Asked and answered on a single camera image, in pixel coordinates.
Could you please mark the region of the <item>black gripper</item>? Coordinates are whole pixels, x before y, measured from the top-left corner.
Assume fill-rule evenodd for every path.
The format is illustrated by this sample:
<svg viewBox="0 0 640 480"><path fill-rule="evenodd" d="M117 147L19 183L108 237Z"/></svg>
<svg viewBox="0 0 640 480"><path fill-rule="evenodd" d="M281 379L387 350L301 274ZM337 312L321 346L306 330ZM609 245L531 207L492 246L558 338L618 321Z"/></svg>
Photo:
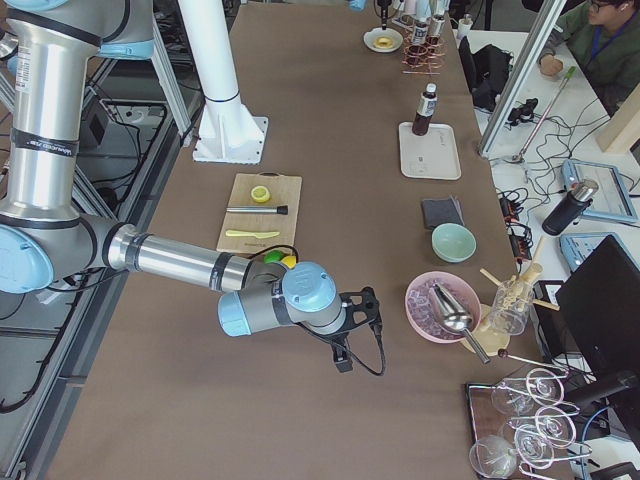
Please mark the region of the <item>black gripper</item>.
<svg viewBox="0 0 640 480"><path fill-rule="evenodd" d="M379 301L371 287L364 287L358 292L344 292L340 294L345 313L344 322L335 333L329 335L329 345L332 349L333 363L339 373L353 370L353 361L362 366L368 373L383 372L383 321L379 309ZM380 369L374 370L351 350L348 344L349 334L363 326L368 326L376 341Z"/></svg>
<svg viewBox="0 0 640 480"><path fill-rule="evenodd" d="M382 30L386 30L388 27L389 9L392 3L393 3L392 0L376 0L375 1L376 14L380 19L380 27Z"/></svg>

